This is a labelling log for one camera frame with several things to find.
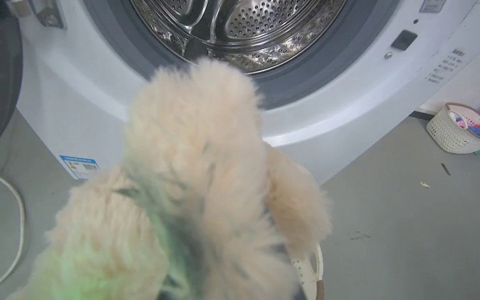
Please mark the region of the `cream fluffy plush garment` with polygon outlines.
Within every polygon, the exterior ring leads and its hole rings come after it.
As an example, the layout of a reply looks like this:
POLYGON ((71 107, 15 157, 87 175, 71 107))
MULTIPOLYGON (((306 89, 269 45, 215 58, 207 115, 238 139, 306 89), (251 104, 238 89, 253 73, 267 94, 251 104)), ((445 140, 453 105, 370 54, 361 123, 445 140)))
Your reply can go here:
POLYGON ((163 67, 135 97, 116 167, 72 188, 6 300, 158 300, 156 219, 194 219, 202 300, 265 300, 265 248, 301 260, 332 230, 311 173, 262 138, 255 82, 224 62, 163 67))

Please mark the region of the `blue energy label sticker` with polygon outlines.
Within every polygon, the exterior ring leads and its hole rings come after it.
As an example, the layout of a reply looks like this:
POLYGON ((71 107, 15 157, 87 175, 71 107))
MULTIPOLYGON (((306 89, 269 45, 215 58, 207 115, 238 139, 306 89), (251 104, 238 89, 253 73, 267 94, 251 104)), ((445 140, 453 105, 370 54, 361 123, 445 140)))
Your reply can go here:
POLYGON ((78 180, 87 180, 99 171, 99 165, 94 159, 64 155, 60 158, 78 180))

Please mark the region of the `grey rating label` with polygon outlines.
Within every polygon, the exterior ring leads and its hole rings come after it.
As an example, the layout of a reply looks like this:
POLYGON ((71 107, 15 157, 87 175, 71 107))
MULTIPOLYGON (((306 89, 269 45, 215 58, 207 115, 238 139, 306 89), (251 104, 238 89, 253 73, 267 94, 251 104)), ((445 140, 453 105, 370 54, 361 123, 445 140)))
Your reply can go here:
POLYGON ((447 0, 423 0, 420 13, 440 13, 447 0))

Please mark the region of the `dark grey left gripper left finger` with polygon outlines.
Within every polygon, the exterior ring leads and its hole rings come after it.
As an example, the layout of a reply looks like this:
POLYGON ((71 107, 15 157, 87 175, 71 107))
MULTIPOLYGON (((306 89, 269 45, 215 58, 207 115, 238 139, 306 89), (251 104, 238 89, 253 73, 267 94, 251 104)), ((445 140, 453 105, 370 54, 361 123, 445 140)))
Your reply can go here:
POLYGON ((206 275, 201 228, 194 219, 156 219, 168 266, 158 300, 203 300, 206 275))

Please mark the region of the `white front-load washing machine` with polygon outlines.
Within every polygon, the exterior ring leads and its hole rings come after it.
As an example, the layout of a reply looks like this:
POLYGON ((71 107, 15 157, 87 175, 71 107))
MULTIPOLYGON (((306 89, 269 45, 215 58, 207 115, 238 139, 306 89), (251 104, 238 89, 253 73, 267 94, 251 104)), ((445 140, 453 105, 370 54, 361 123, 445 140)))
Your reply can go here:
MULTIPOLYGON (((328 85, 262 108, 264 139, 325 183, 416 111, 480 53, 480 0, 446 0, 440 13, 420 13, 422 2, 400 0, 379 36, 328 85)), ((114 167, 127 108, 147 79, 109 45, 83 0, 60 0, 65 29, 41 25, 27 0, 5 3, 23 42, 19 112, 73 178, 61 155, 114 167)))

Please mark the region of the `perforated steel washer drum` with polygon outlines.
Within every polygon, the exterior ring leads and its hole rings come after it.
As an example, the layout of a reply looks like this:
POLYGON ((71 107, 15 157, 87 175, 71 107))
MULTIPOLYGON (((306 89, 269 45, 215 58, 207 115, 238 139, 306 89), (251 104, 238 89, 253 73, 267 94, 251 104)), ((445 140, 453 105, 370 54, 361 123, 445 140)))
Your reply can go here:
POLYGON ((246 74, 282 66, 310 48, 348 0, 129 0, 175 56, 207 56, 246 74))

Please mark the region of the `metal door hinge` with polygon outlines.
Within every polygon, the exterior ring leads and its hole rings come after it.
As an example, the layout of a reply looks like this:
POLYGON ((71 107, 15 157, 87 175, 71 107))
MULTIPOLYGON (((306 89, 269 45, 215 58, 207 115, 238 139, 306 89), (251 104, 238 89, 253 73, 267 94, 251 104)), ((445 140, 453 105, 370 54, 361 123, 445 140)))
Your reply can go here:
POLYGON ((27 0, 41 25, 46 28, 65 29, 65 19, 60 0, 27 0))

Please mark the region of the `small white woven basket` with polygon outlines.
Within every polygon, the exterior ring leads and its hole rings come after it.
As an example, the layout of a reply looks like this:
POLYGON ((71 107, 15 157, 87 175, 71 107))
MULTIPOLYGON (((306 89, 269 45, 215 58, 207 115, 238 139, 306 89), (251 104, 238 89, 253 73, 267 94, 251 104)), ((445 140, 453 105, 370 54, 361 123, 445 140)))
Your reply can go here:
POLYGON ((474 108, 448 102, 425 127, 428 134, 442 150, 452 154, 470 154, 480 151, 480 137, 468 128, 461 128, 455 120, 480 124, 480 112, 474 108))

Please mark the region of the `grey rubber door gasket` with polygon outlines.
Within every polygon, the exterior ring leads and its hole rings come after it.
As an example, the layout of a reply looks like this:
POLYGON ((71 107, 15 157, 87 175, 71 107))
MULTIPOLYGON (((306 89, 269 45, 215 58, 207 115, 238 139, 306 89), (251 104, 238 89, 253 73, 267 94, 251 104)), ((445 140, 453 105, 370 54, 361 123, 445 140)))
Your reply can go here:
MULTIPOLYGON (((144 25, 129 0, 82 1, 109 45, 147 80, 162 66, 185 67, 202 58, 186 62, 168 51, 144 25)), ((379 36, 399 3, 348 0, 331 27, 301 55, 272 70, 249 74, 265 96, 260 107, 280 108, 328 85, 379 36)))

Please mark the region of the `white laundry basket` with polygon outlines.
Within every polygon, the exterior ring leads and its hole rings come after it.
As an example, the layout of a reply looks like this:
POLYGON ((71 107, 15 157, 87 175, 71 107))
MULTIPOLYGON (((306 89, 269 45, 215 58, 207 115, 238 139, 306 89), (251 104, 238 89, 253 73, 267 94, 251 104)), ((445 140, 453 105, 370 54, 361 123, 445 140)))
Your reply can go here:
POLYGON ((292 260, 292 265, 299 275, 305 300, 324 300, 324 262, 320 245, 316 245, 316 250, 311 255, 301 260, 292 260))

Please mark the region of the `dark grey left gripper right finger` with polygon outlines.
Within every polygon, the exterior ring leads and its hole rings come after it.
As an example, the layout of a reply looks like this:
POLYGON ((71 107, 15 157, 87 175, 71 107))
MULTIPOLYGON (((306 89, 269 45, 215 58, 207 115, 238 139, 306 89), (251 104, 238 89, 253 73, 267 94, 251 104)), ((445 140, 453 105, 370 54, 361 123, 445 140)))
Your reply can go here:
POLYGON ((308 300, 282 243, 265 248, 265 300, 308 300))

